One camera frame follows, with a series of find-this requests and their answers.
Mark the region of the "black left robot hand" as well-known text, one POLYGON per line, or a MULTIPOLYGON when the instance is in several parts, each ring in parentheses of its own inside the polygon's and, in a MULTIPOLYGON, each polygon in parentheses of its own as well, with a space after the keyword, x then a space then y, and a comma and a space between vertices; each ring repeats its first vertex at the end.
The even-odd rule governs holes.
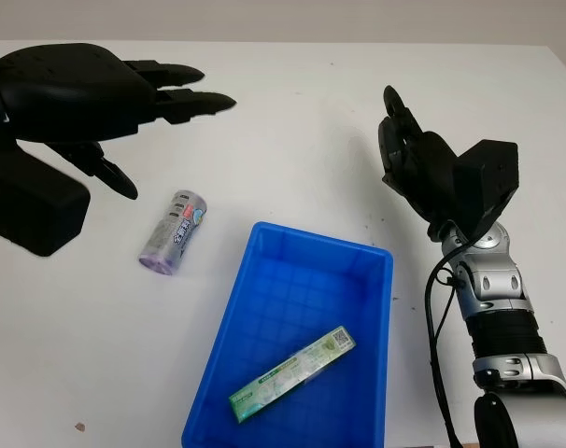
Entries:
POLYGON ((12 136, 48 146, 134 200, 134 182, 105 158, 101 142, 156 119, 177 125, 233 108, 225 94, 189 89, 204 76, 183 64, 125 61, 93 44, 33 46, 0 58, 0 106, 12 136))

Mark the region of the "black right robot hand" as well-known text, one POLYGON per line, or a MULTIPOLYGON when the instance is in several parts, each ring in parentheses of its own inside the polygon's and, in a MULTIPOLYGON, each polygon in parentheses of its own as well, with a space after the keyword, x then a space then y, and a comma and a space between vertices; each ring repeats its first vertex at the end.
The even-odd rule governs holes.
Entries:
POLYGON ((378 125, 383 182, 429 224, 428 236, 440 242, 451 229, 470 240, 454 185, 458 156, 439 134, 420 128, 411 110, 390 85, 383 92, 387 115, 378 125))

